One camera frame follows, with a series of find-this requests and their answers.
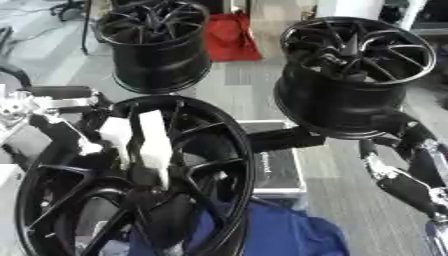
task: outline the black metal frame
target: black metal frame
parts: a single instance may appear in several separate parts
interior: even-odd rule
[[[321,146],[326,137],[313,134],[302,126],[248,134],[255,153],[288,148],[309,148]]]

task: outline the red object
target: red object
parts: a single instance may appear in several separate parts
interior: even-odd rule
[[[250,20],[243,11],[214,14],[206,27],[207,51],[213,61],[260,60],[249,33]]]

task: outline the grey carpet floor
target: grey carpet floor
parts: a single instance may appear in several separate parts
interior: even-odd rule
[[[278,39],[287,24],[299,19],[299,5],[306,6],[308,2],[312,1],[256,1],[252,29],[264,59],[215,63],[207,77],[180,94],[206,100],[240,120],[285,119],[272,96],[284,64]],[[27,38],[55,28],[17,45],[10,61],[26,69],[36,85],[89,85],[112,100],[136,96],[113,82],[110,49],[106,45],[99,45],[90,35],[91,55],[81,53],[79,21],[61,24],[45,11],[1,10],[31,10],[52,4],[40,0],[0,0],[0,26],[13,25],[14,37]],[[2,74],[0,81],[11,89],[17,87],[15,81]],[[446,93],[435,89],[434,83],[437,81],[430,77],[410,86],[406,109],[445,140],[447,113],[437,101]],[[309,191],[310,214],[327,218],[341,227],[352,255],[429,255],[424,240],[424,216],[375,187],[358,159],[356,147],[354,142],[329,140],[324,146],[299,150]],[[391,164],[400,164],[391,153],[386,152],[386,158]]]

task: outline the cable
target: cable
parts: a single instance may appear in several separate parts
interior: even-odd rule
[[[47,33],[49,33],[49,32],[58,30],[58,29],[63,28],[63,27],[65,27],[65,25],[58,26],[58,27],[53,27],[53,28],[47,28],[47,29],[44,29],[44,30],[42,30],[41,32],[35,34],[35,35],[28,36],[28,37],[26,37],[26,38],[16,38],[16,39],[12,38],[12,39],[10,39],[9,42],[7,43],[7,49],[4,51],[3,55],[4,55],[4,56],[9,56],[9,55],[11,54],[11,52],[14,50],[14,48],[15,48],[18,44],[20,44],[20,43],[23,43],[23,42],[26,42],[26,41],[34,40],[34,39],[39,38],[39,37],[41,37],[41,36],[43,36],[43,35],[45,35],[45,34],[47,34]]]
[[[0,8],[0,11],[18,11],[18,12],[26,12],[26,13],[35,13],[35,12],[42,12],[42,11],[48,11],[50,8],[41,8],[41,9],[34,9],[34,10],[24,10],[20,8]]]

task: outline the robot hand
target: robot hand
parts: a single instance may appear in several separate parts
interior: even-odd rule
[[[448,149],[419,121],[393,113],[383,123],[396,138],[360,141],[361,158],[377,185],[388,194],[425,213],[426,233],[436,256],[448,255]],[[384,164],[376,144],[392,147],[409,163],[408,170]]]
[[[102,95],[88,87],[31,87],[5,94],[0,88],[0,145],[27,125],[80,155],[99,153],[103,146],[89,139],[60,117],[61,113],[91,111],[107,106]]]

